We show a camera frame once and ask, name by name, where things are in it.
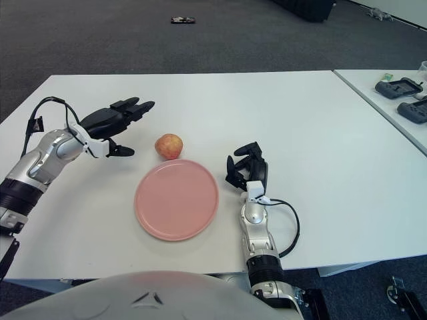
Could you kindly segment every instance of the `black joint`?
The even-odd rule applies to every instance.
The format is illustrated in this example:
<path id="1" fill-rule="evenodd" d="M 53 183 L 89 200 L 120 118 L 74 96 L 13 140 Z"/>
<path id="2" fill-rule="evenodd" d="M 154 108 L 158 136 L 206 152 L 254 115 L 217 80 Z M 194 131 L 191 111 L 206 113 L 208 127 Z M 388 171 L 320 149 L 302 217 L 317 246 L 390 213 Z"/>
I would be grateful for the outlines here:
<path id="1" fill-rule="evenodd" d="M 5 179 L 0 184 L 0 207 L 28 215 L 43 192 L 18 180 Z"/>
<path id="2" fill-rule="evenodd" d="M 251 287 L 266 281 L 283 281 L 280 260 L 273 255 L 257 255 L 246 261 Z"/>

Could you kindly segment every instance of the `gray carpet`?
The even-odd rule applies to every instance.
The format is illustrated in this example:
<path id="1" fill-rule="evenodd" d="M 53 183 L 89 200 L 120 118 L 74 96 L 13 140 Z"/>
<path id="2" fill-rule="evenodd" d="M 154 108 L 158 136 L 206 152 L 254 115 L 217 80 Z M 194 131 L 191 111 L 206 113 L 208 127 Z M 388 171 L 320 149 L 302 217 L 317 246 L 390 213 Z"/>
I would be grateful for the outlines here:
<path id="1" fill-rule="evenodd" d="M 427 60 L 427 32 L 365 12 L 341 1 L 316 24 L 268 0 L 1 0 L 0 121 L 52 74 L 417 69 Z M 197 24 L 170 25 L 176 15 Z M 288 279 L 323 289 L 332 319 L 407 319 L 386 299 L 392 275 L 427 307 L 427 257 Z M 0 314 L 45 295 L 2 283 Z"/>

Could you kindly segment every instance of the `apple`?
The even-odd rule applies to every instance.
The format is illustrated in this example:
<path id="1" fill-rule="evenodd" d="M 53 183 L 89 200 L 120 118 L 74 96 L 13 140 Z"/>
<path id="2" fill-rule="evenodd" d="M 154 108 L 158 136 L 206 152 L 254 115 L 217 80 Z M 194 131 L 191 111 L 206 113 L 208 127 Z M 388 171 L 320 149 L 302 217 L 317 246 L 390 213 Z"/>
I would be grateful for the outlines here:
<path id="1" fill-rule="evenodd" d="M 183 143 L 181 138 L 177 135 L 167 133 L 155 142 L 154 147 L 157 153 L 159 153 L 163 158 L 173 160 L 178 158 L 181 153 Z"/>

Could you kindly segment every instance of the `small object on floor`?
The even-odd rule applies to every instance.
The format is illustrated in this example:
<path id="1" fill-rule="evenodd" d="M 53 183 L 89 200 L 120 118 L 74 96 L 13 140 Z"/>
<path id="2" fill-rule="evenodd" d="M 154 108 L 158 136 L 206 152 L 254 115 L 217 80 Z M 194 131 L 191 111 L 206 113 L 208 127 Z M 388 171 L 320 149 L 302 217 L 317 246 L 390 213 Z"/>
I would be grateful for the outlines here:
<path id="1" fill-rule="evenodd" d="M 385 73 L 384 76 L 382 77 L 381 81 L 382 82 L 390 82 L 393 78 L 393 75 L 389 74 L 389 73 Z"/>
<path id="2" fill-rule="evenodd" d="M 367 15 L 369 15 L 370 17 L 373 17 L 375 19 L 378 19 L 380 21 L 383 21 L 383 20 L 393 21 L 394 20 L 391 15 L 379 10 L 379 8 L 371 8 L 369 10 L 369 12 L 367 13 Z"/>
<path id="3" fill-rule="evenodd" d="M 398 113 L 413 123 L 425 123 L 427 122 L 427 99 L 415 103 L 402 102 L 398 106 Z"/>
<path id="4" fill-rule="evenodd" d="M 415 95 L 422 92 L 422 83 L 417 84 L 409 78 L 401 78 L 399 81 L 383 82 L 380 81 L 376 84 L 375 90 L 389 99 L 395 99 L 403 95 Z"/>
<path id="5" fill-rule="evenodd" d="M 182 23 L 195 23 L 195 18 L 194 17 L 172 17 L 171 18 L 171 23 L 172 24 L 182 24 Z"/>

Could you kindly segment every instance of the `wire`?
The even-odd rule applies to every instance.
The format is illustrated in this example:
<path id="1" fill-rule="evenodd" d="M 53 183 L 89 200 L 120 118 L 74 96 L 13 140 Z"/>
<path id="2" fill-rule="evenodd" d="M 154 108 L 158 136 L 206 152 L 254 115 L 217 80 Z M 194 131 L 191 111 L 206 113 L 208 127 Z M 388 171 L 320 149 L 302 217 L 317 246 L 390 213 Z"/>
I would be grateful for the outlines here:
<path id="1" fill-rule="evenodd" d="M 273 205 L 287 205 L 292 212 L 295 215 L 295 220 L 296 220 L 296 234 L 294 237 L 294 240 L 292 241 L 292 243 L 290 244 L 290 246 L 288 248 L 286 248 L 285 250 L 283 250 L 281 253 L 279 253 L 279 257 L 283 258 L 284 256 L 288 255 L 296 246 L 296 243 L 298 242 L 298 239 L 300 238 L 300 219 L 298 218 L 298 215 L 296 213 L 296 210 L 294 209 L 294 207 L 291 206 L 290 203 L 280 200 L 280 199 L 270 199 L 270 201 L 273 202 L 277 202 L 277 203 L 270 203 L 270 204 L 265 204 L 265 203 L 259 203 L 257 202 L 259 205 L 269 205 L 269 206 L 273 206 Z"/>
<path id="2" fill-rule="evenodd" d="M 39 108 L 44 103 L 49 102 L 49 101 L 60 103 L 60 104 L 64 105 L 64 107 L 65 107 L 65 123 L 67 125 L 67 130 L 74 137 L 74 139 L 76 139 L 81 145 L 84 146 L 85 144 L 79 138 L 77 138 L 77 135 L 69 127 L 69 123 L 68 123 L 68 110 L 70 110 L 70 112 L 73 114 L 74 119 L 75 119 L 75 121 L 77 122 L 78 125 L 80 124 L 79 117 L 77 116 L 77 113 L 73 110 L 73 108 L 71 108 L 71 106 L 68 103 L 66 103 L 65 100 L 63 100 L 63 99 L 56 98 L 56 97 L 46 97 L 46 98 L 42 99 L 39 102 L 39 104 L 34 108 L 32 114 L 31 114 L 31 116 L 29 118 L 29 122 L 35 119 L 35 115 L 37 113 L 37 110 L 39 110 Z M 28 142 L 29 142 L 29 138 L 30 138 L 31 134 L 32 134 L 32 132 L 28 132 L 28 130 L 27 130 L 27 132 L 25 132 L 25 140 L 24 140 L 24 146 L 23 146 L 21 157 L 23 157 L 27 153 Z M 92 155 L 92 157 L 96 158 L 90 148 L 87 148 L 87 150 Z"/>

